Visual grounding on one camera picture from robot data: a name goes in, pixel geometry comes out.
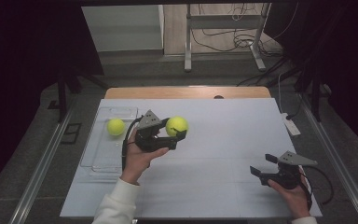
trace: hand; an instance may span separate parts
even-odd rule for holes
[[[126,167],[120,179],[133,185],[139,185],[137,182],[138,178],[141,177],[144,170],[150,166],[150,162],[157,157],[165,155],[169,149],[164,147],[154,152],[143,152],[135,144],[135,135],[136,129],[132,131],[128,140]]]
[[[304,186],[308,187],[303,175],[301,176],[301,182],[304,184]],[[268,181],[268,184],[283,196],[284,200],[289,206],[290,211],[292,212],[294,219],[310,217],[310,211],[308,210],[307,205],[307,196],[300,186],[297,186],[294,189],[285,189],[271,179]]]

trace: white cloth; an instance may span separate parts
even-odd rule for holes
[[[119,178],[112,193],[103,197],[92,224],[131,224],[140,188]],[[316,223],[315,217],[302,217],[292,221],[292,224]]]

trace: transparent container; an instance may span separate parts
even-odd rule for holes
[[[98,109],[80,166],[88,173],[89,181],[113,181],[121,176],[121,149],[131,123],[138,116],[137,107],[101,107]],[[107,131],[110,119],[122,119],[123,134],[113,136]]]

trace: tennis ball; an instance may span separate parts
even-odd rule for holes
[[[176,136],[178,132],[188,130],[187,120],[179,116],[172,117],[168,119],[165,130],[169,136]]]
[[[110,119],[107,122],[107,131],[112,135],[121,135],[124,132],[124,122],[121,119]]]

